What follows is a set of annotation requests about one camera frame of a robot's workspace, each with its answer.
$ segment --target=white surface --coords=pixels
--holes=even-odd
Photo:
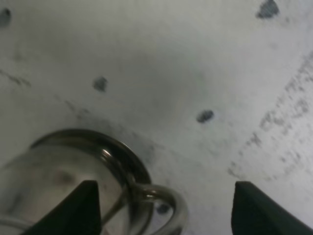
[[[261,3],[1,0],[12,10],[0,29],[2,162],[51,131],[93,129],[184,195],[187,235],[231,234],[238,178],[313,227],[313,2],[277,0],[270,20],[255,17]],[[92,87],[101,75],[105,93]],[[292,78],[303,92],[284,89]],[[295,118],[300,99],[308,111]],[[199,124],[205,109],[215,117]],[[261,128],[271,110],[280,125]]]

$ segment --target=metal rim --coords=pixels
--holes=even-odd
[[[100,158],[106,167],[110,165],[117,179],[122,177],[130,185],[151,183],[150,175],[138,156],[127,145],[105,134],[84,129],[67,129],[43,136],[30,148],[47,144],[65,145],[87,151]],[[130,235],[139,235],[151,221],[153,205],[133,203],[131,210]]]

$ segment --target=mug handle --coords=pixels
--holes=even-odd
[[[172,217],[167,223],[151,235],[179,235],[183,231],[188,218],[187,205],[184,199],[174,190],[158,186],[158,185],[131,185],[133,193],[133,202],[156,202],[163,201],[167,203],[172,209]],[[102,226],[104,226],[114,215],[122,209],[128,202],[125,195],[128,190],[125,188],[123,193],[112,206],[112,208],[102,218]]]

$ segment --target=concrete floor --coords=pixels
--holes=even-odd
[[[88,128],[183,194],[186,235],[231,234],[237,180],[313,227],[313,2],[275,3],[0,0],[1,163]]]

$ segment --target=stainless steel mug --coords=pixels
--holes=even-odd
[[[175,191],[151,184],[138,157],[123,143],[88,130],[50,134],[0,169],[0,234],[20,234],[38,222],[83,180],[99,185],[102,234],[140,235],[153,204],[173,209],[154,235],[179,235],[187,208]]]

